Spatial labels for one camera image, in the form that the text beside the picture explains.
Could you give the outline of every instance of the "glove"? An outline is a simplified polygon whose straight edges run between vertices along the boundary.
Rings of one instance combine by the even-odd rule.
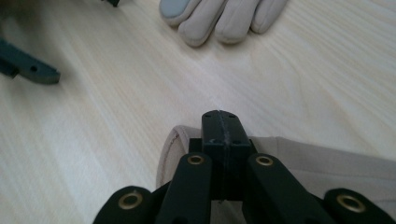
[[[204,44],[216,25],[216,38],[226,44],[242,41],[249,27],[263,34],[288,0],[161,0],[163,20],[178,27],[192,47]]]

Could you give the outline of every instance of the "wood grain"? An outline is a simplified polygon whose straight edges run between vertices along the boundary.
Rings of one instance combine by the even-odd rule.
[[[57,67],[0,76],[1,223],[92,223],[117,189],[154,190],[166,136],[213,109],[249,135],[396,161],[396,6],[289,1],[264,35],[192,49],[159,1],[36,1],[2,36]]]

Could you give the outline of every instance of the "wooden table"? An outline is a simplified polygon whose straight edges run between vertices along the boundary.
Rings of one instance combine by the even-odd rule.
[[[289,1],[265,35],[198,49],[158,3],[43,0],[2,21],[62,76],[0,76],[1,223],[92,223],[117,189],[154,190],[170,130],[214,109],[248,135],[396,161],[393,1]]]

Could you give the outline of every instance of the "fabric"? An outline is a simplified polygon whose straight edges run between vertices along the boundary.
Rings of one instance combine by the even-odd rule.
[[[263,34],[279,16],[288,0],[161,0],[165,22],[178,27],[190,46],[201,46],[216,25],[215,35],[223,43],[242,41],[249,27]]]
[[[190,138],[200,130],[176,126],[163,146],[157,188],[172,179],[179,159],[188,152]],[[300,183],[319,198],[329,189],[352,189],[396,219],[396,162],[326,147],[315,147],[282,137],[250,137],[259,152],[273,155]],[[241,203],[213,202],[211,223],[246,223]]]

